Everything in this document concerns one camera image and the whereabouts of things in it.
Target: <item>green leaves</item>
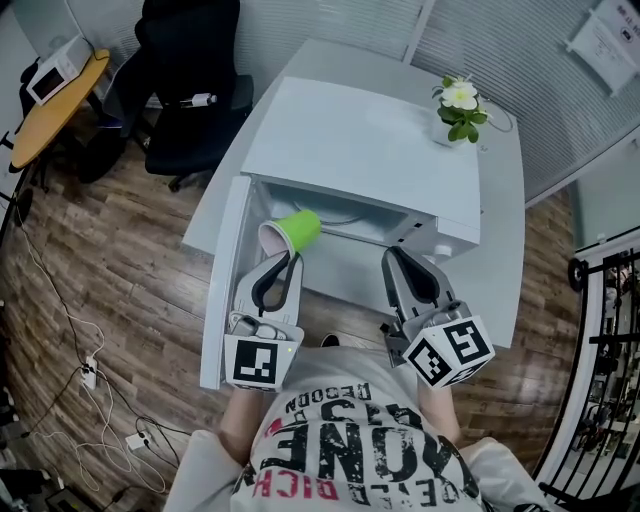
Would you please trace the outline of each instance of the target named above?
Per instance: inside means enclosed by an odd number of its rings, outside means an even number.
[[[449,134],[447,135],[448,139],[451,142],[468,138],[469,142],[473,144],[478,142],[478,136],[478,129],[469,121],[465,120],[456,122],[456,124],[453,125],[453,128],[449,130]]]
[[[447,87],[451,87],[454,83],[454,78],[445,75],[442,78],[442,87],[434,87],[434,93],[432,98],[439,96],[443,93],[443,90]],[[442,104],[442,98],[440,99],[440,108],[438,109],[438,115],[442,119],[442,122],[451,125],[448,138],[451,142],[456,140],[469,139],[469,142],[478,142],[478,129],[476,124],[484,124],[487,122],[487,114],[484,110],[481,110],[478,104],[473,110],[464,110],[452,106],[445,106]]]

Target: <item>wooden floor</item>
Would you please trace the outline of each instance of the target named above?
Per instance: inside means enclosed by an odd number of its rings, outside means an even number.
[[[98,324],[106,336],[100,368],[140,414],[181,430],[213,428],[224,411],[225,393],[198,387],[200,347],[212,257],[181,247],[182,235],[203,189],[172,194],[167,179],[146,173],[143,155],[130,144],[116,167],[92,185],[50,171],[50,192],[35,191],[26,222],[35,247],[71,314]],[[551,432],[565,391],[575,346],[578,297],[566,284],[571,255],[571,213],[565,195],[527,212],[525,272],[511,350],[480,375],[454,388],[468,441],[493,436],[532,470]],[[35,266],[23,233],[11,226],[0,251],[0,298],[12,342],[6,354],[9,385],[25,428],[34,422],[78,366],[73,333],[55,292]],[[381,341],[380,317],[321,296],[304,294],[301,326],[311,341],[328,331]],[[75,322],[79,350],[100,346],[97,330]],[[104,383],[94,393],[106,414]],[[115,395],[112,425],[121,439],[135,432],[135,415]],[[36,431],[64,431],[75,443],[97,443],[102,422],[78,374]],[[172,433],[179,454],[186,437]],[[114,442],[109,437],[107,442]],[[92,492],[75,452],[60,435],[25,441],[42,460],[101,506],[135,475],[108,463],[101,449],[81,449],[82,460],[100,485]],[[160,439],[161,455],[172,454]],[[14,448],[19,450],[18,443]],[[174,469],[144,457],[169,482]],[[157,486],[149,471],[143,475]],[[159,510],[161,500],[132,490],[121,503],[142,500]]]

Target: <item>cabinet door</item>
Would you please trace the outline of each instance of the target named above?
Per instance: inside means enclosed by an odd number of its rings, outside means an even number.
[[[209,286],[200,385],[218,389],[224,380],[223,339],[238,280],[263,259],[258,226],[268,219],[260,185],[248,176],[233,178],[222,218]]]

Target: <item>black and white marker cube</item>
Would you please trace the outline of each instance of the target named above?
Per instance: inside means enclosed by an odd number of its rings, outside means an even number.
[[[479,316],[422,329],[402,355],[431,388],[468,379],[495,356]]]
[[[224,336],[226,381],[236,387],[281,391],[300,343],[257,336]]]

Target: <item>potted plant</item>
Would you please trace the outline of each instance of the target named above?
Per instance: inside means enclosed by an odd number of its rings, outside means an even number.
[[[445,75],[442,86],[435,88],[433,97],[439,96],[438,116],[434,116],[431,138],[445,146],[457,146],[466,139],[478,141],[475,125],[487,122],[489,114],[478,102],[478,91],[463,78]]]

